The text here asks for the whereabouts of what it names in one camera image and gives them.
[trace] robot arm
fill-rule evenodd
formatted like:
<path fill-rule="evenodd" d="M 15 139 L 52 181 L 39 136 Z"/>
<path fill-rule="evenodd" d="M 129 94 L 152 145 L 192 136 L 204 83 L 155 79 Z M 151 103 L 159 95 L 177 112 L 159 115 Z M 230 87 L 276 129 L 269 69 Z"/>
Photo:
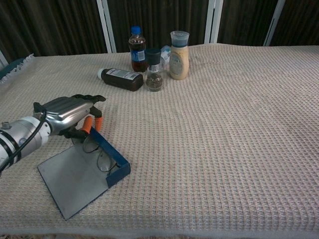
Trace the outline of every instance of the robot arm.
<path fill-rule="evenodd" d="M 95 116 L 101 127 L 102 113 L 94 107 L 103 96 L 75 95 L 59 97 L 44 105 L 34 103 L 33 116 L 2 123 L 0 128 L 0 173 L 47 143 L 50 135 L 85 139 L 88 132 L 75 126 L 86 115 Z"/>

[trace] white bottle cap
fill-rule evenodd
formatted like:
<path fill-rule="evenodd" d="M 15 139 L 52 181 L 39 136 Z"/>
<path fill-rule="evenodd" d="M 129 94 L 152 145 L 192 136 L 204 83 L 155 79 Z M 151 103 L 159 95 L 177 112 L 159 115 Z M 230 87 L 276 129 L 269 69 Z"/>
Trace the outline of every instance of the white bottle cap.
<path fill-rule="evenodd" d="M 101 80 L 102 79 L 102 71 L 104 71 L 105 69 L 101 68 L 100 70 L 98 70 L 98 77 Z"/>

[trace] mayonnaise bottle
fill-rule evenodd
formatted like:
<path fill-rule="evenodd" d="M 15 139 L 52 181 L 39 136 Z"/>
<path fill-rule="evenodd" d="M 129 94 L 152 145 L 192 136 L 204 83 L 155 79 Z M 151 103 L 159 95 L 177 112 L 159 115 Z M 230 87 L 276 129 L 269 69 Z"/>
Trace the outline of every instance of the mayonnaise bottle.
<path fill-rule="evenodd" d="M 183 80 L 188 74 L 188 37 L 189 33 L 185 31 L 172 31 L 171 52 L 169 59 L 169 73 L 175 80 Z"/>

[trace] soda bottle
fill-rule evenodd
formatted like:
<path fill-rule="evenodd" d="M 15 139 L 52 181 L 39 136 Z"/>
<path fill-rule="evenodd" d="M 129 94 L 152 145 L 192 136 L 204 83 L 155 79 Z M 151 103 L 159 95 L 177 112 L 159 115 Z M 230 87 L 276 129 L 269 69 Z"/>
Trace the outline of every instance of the soda bottle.
<path fill-rule="evenodd" d="M 146 40 L 141 34 L 139 26 L 131 27 L 132 36 L 129 39 L 129 47 L 131 51 L 132 68 L 135 72 L 144 72 L 147 67 L 145 59 Z"/>

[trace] fringe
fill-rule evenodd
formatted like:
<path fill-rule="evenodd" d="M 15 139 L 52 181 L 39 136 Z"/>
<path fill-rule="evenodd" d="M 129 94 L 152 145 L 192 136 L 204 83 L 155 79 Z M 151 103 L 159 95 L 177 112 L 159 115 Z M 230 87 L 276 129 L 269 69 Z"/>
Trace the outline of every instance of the fringe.
<path fill-rule="evenodd" d="M 13 68 L 13 70 L 10 71 L 8 74 L 3 76 L 2 79 L 0 79 L 0 86 L 3 85 L 4 83 L 9 83 L 12 78 L 19 75 L 21 73 L 21 71 L 23 71 L 23 69 L 25 67 L 27 67 L 28 64 L 30 62 L 32 62 L 33 60 L 34 60 L 34 54 L 27 56 L 23 60 L 23 62 L 21 62 L 19 65 L 17 65 L 15 68 Z"/>

